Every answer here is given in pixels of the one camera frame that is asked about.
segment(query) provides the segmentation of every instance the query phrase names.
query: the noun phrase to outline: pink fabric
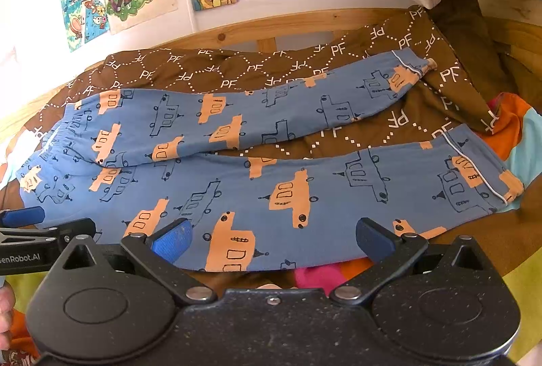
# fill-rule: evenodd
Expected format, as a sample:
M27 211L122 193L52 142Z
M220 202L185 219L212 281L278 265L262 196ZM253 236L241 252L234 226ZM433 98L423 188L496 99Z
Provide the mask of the pink fabric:
M297 268L294 270L295 283L299 288L323 288L326 296L331 290L346 282L338 263L321 267Z

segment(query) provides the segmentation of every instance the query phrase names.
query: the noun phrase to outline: finger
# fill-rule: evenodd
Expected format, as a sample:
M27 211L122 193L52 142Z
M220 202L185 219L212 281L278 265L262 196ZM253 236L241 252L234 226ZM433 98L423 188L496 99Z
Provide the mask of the finger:
M0 350L7 351L12 344L12 333L5 332L0 334Z
M8 332L13 323L13 311L0 314L0 332Z
M7 282L0 288L0 313L11 311L15 306L15 293Z

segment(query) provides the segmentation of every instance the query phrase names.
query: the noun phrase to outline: bed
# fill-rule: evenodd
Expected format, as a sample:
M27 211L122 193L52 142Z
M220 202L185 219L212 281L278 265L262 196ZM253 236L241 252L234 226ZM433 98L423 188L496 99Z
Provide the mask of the bed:
M496 46L542 79L542 1L478 0ZM156 48L224 48L255 41L258 52L277 51L276 38L331 32L334 39L349 31L404 13L397 8L328 9L273 16L209 29ZM100 63L89 66L96 68ZM52 89L23 109L0 120L0 142L14 135L62 88ZM542 338L542 250L505 275L522 309L522 330L510 354L517 361Z

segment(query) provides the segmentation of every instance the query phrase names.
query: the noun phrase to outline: brown blanket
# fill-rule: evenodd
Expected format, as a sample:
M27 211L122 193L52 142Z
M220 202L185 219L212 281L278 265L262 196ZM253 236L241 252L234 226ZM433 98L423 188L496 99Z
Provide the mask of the brown blanket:
M461 1L465 4L464 13ZM481 13L479 9L473 9L472 1L443 0L442 6L432 12L437 23L443 20L439 27L453 41L461 61L425 10L413 7L380 25L353 31L327 45L299 51L264 54L159 48L110 55L103 66L81 74L63 88L25 126L28 130L40 129L45 132L61 119L67 103L111 88L155 88L206 93L249 91L319 74L325 72L326 68L331 70L361 60L364 56L410 47L420 57L433 58L438 67L436 71L426 74L402 101L389 109L339 129L321 131L279 145L262 145L248 151L226 153L280 159L337 156L368 146L431 140L460 123L467 123L479 133L491 133L496 117L491 113L486 100L493 98L500 90L508 90L499 89L500 84L491 85L489 82L493 79L492 74L502 71L502 75L507 77L506 85L512 86L515 82L502 69ZM449 19L446 7L455 12L454 19ZM463 41L458 28L470 26L473 30L465 31ZM483 90L483 96L472 83ZM534 194L539 193L539 186L542 186L542 181L537 180L527 189L520 210L496 213L473 221L437 239L448 242L457 234L472 234L489 254L499 272L502 275L508 273L542 244L542 235L538 236L532 230L538 218L535 212L537 203L533 202L533 197L536 198ZM2 208L22 206L18 190L17 181L11 182L4 189L0 194L4 199ZM521 227L516 227L518 222L521 222ZM515 244L508 242L507 245L507 242L503 242L501 236L508 232L514 233ZM502 246L499 251L495 251L497 242L506 246L507 251L502 251ZM267 278L280 286L291 286L291 279L284 274L278 273L275 276L269 273ZM220 278L216 274L195 275L218 290L226 284L257 286L266 281L259 278L256 280L258 275L254 274L224 274ZM232 284L234 279L240 283Z

